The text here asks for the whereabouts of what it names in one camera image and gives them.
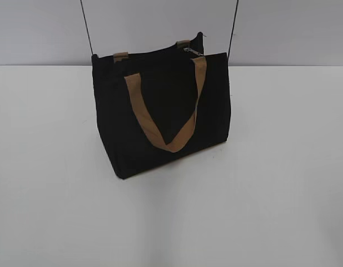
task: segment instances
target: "zipper pull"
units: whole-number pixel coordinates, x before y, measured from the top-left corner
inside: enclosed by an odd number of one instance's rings
[[[204,56],[203,54],[201,54],[201,53],[199,53],[199,52],[197,52],[197,51],[195,51],[195,50],[193,50],[193,49],[191,49],[191,48],[189,48],[189,47],[186,47],[186,48],[184,48],[183,49],[185,52],[192,52],[192,53],[194,53],[195,55],[198,55],[198,56]]]

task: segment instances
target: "thin black cord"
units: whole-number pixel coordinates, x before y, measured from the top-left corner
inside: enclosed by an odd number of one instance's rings
[[[90,34],[88,33],[87,22],[86,22],[86,17],[85,17],[85,15],[84,15],[82,0],[80,0],[80,3],[81,3],[81,8],[82,8],[82,14],[83,14],[83,19],[84,19],[84,25],[86,26],[86,32],[87,32],[87,36],[88,36],[88,42],[90,43],[91,54],[93,54],[92,45],[91,45],[91,39],[90,39]]]
[[[237,17],[237,11],[238,11],[238,4],[239,4],[239,0],[237,0],[236,10],[234,11],[233,26],[232,26],[232,33],[231,33],[231,40],[229,41],[229,48],[228,48],[228,58],[227,58],[228,63],[229,63],[229,56],[231,55],[231,46],[232,46],[234,25],[236,24],[236,17]]]

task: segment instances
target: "tan strap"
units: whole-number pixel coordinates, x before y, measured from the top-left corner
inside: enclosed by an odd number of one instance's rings
[[[186,48],[190,47],[190,40],[182,40],[176,42],[177,48]]]
[[[195,131],[196,118],[197,118],[197,105],[200,99],[203,84],[205,83],[207,62],[205,57],[197,57],[192,59],[195,63],[195,78],[197,85],[197,100],[195,104],[195,111],[180,129],[174,139],[169,143],[165,144],[164,139],[150,116],[147,107],[145,106],[142,91],[141,91],[141,76],[139,73],[129,75],[125,77],[128,92],[131,100],[131,105],[134,114],[140,126],[143,129],[144,134],[148,138],[151,144],[159,149],[163,149],[170,152],[177,152],[182,149]]]
[[[113,61],[115,63],[117,61],[124,60],[125,58],[128,58],[128,52],[122,52],[122,53],[115,53],[115,54],[113,54]]]

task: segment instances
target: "white table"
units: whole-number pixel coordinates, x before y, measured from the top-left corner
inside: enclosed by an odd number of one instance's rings
[[[343,67],[230,80],[226,144],[122,181],[90,67],[0,67],[0,267],[343,266]]]

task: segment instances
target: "black tote bag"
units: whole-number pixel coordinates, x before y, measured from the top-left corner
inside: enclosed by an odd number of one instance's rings
[[[119,178],[227,140],[227,63],[203,55],[202,33],[150,53],[92,55],[97,127]]]

